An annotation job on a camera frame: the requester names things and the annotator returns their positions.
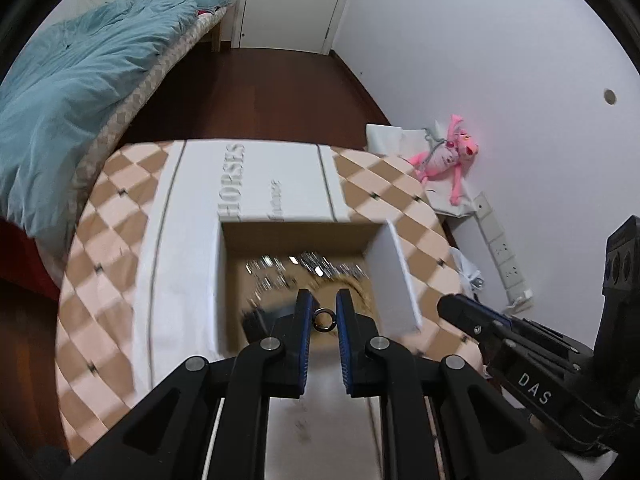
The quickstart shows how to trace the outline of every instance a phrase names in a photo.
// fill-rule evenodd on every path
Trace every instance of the door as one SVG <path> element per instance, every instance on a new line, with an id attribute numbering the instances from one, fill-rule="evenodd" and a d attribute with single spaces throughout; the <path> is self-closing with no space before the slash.
<path id="1" fill-rule="evenodd" d="M 320 52 L 338 0 L 246 0 L 240 47 Z"/>

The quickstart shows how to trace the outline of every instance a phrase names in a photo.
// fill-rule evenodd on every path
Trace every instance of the blue blanket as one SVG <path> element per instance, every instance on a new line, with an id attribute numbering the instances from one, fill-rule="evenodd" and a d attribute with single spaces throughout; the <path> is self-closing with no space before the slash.
<path id="1" fill-rule="evenodd" d="M 57 23 L 0 85 L 0 217 L 54 256 L 71 242 L 67 190 L 116 106 L 196 21 L 194 0 L 116 0 Z"/>

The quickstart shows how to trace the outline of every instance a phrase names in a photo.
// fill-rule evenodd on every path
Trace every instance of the wooden floor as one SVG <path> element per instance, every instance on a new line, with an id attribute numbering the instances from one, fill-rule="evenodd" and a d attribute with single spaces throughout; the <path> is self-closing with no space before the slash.
<path id="1" fill-rule="evenodd" d="M 200 44 L 169 72 L 122 142 L 269 139 L 362 149 L 380 110 L 333 57 Z"/>
<path id="2" fill-rule="evenodd" d="M 169 72 L 122 143 L 231 137 L 362 148 L 368 122 L 386 119 L 333 57 L 212 54 L 201 44 Z M 55 302 L 0 280 L 0 415 L 27 452 L 63 446 L 55 327 Z"/>

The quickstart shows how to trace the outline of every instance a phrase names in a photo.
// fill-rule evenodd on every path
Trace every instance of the checkered tablecloth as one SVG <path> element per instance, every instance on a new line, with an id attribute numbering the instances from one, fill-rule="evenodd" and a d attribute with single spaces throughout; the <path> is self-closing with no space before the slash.
<path id="1" fill-rule="evenodd" d="M 63 279 L 56 341 L 60 412 L 74 458 L 137 401 L 130 364 L 136 271 L 171 145 L 134 144 L 114 153 L 78 224 Z M 476 344 L 436 311 L 444 294 L 460 292 L 460 281 L 411 165 L 394 156 L 333 152 L 351 221 L 388 219 L 401 238 L 423 316 L 422 331 L 402 342 L 432 359 L 457 353 L 477 365 Z"/>

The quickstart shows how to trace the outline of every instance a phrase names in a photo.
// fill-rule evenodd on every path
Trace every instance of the pink panther plush toy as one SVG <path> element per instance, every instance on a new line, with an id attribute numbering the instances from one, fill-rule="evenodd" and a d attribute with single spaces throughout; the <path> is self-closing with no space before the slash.
<path id="1" fill-rule="evenodd" d="M 418 180 L 424 185 L 427 181 L 447 171 L 453 166 L 453 189 L 451 190 L 451 205 L 460 204 L 460 181 L 462 180 L 462 161 L 473 160 L 478 154 L 478 145 L 467 135 L 466 130 L 460 128 L 464 119 L 457 115 L 451 116 L 447 129 L 447 140 L 440 142 L 430 151 L 418 153 L 408 159 L 415 168 Z"/>

